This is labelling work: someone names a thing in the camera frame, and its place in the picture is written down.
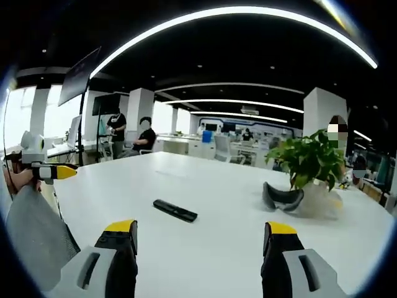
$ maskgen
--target ceiling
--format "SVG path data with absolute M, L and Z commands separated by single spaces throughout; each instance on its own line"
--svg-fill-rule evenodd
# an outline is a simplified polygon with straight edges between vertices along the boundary
M 103 60 L 132 37 L 166 20 L 223 6 L 281 8 L 314 18 L 348 35 L 322 7 L 310 0 L 52 2 L 56 1 L 17 7 L 23 21 L 8 32 L 6 37 L 13 41 L 10 43 L 13 46 L 5 50 L 16 58 L 21 69 L 70 67 L 97 47 L 101 47 L 99 60 Z M 388 73 L 394 62 L 393 49 L 388 43 L 391 29 L 386 25 L 387 7 L 378 2 L 340 1 L 360 25 L 359 36 L 354 40 L 376 58 L 378 68 L 375 70 L 341 42 L 305 24 L 271 16 L 228 15 L 195 20 L 160 32 L 127 50 L 101 72 L 117 78 L 111 87 L 114 91 L 139 87 L 158 91 L 219 82 L 290 88 L 303 94 L 231 85 L 165 92 L 177 99 L 238 99 L 296 109 L 303 109 L 303 98 L 314 87 L 323 88 L 346 99 L 351 109 L 350 130 L 371 137 L 374 150 L 393 151 L 397 144 L 388 137 L 397 124 L 395 113 L 390 109 L 389 94 L 393 85 Z M 15 14 L 7 15 L 12 23 L 11 16 Z M 30 81 L 35 79 L 38 78 L 32 76 Z M 158 94 L 156 99 L 168 101 L 169 97 Z M 194 105 L 203 111 L 241 112 L 241 104 L 201 102 Z M 288 126 L 300 129 L 303 126 L 303 114 L 274 107 L 258 107 L 258 110 L 260 115 L 287 120 Z M 365 140 L 352 139 L 350 144 L 354 142 L 369 148 Z

